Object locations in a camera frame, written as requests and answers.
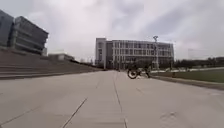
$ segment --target white building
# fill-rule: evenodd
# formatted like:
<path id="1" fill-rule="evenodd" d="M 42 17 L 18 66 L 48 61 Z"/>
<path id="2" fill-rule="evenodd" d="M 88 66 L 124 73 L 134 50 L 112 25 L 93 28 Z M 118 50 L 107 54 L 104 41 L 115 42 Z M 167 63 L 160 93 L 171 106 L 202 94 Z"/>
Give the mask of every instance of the white building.
<path id="1" fill-rule="evenodd" d="M 42 56 L 47 56 L 47 48 L 44 48 L 44 49 L 42 50 Z"/>
<path id="2" fill-rule="evenodd" d="M 151 64 L 170 63 L 174 60 L 173 44 L 135 40 L 96 39 L 96 64 L 104 68 L 125 68 L 134 58 Z"/>
<path id="3" fill-rule="evenodd" d="M 60 61 L 74 61 L 75 58 L 65 53 L 49 54 L 50 58 Z"/>

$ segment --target stairs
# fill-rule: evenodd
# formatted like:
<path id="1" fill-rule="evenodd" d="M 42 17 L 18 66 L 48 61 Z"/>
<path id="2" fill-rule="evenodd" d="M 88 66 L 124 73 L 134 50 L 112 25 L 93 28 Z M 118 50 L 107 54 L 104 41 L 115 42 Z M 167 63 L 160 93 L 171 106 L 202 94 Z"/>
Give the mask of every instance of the stairs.
<path id="1" fill-rule="evenodd" d="M 30 78 L 100 71 L 100 69 L 48 57 L 0 49 L 0 79 Z"/>

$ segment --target sky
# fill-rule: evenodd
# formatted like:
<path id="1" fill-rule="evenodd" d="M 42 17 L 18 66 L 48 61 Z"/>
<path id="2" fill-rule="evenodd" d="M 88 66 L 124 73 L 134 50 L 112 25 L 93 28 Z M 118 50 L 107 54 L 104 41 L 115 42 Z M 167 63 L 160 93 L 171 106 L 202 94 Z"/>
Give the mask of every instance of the sky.
<path id="1" fill-rule="evenodd" d="M 224 56 L 223 0 L 0 0 L 48 31 L 49 53 L 94 59 L 96 37 L 174 44 L 175 59 Z"/>

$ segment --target road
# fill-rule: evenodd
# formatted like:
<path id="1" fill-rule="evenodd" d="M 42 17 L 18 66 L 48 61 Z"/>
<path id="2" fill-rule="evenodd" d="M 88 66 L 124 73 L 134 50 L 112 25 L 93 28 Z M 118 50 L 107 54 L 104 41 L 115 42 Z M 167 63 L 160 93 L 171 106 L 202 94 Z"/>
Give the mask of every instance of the road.
<path id="1" fill-rule="evenodd" d="M 0 81 L 2 128 L 223 128 L 224 92 L 125 73 Z"/>

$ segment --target lamp post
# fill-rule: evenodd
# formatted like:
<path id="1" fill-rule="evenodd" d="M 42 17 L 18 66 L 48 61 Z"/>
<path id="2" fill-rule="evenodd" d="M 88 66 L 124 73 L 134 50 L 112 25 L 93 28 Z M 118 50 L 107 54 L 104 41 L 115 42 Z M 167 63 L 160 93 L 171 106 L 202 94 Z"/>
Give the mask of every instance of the lamp post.
<path id="1" fill-rule="evenodd" d="M 158 36 L 154 36 L 153 39 L 155 40 L 155 51 L 156 51 L 156 68 L 159 70 L 159 55 L 158 55 L 158 43 L 157 43 Z"/>

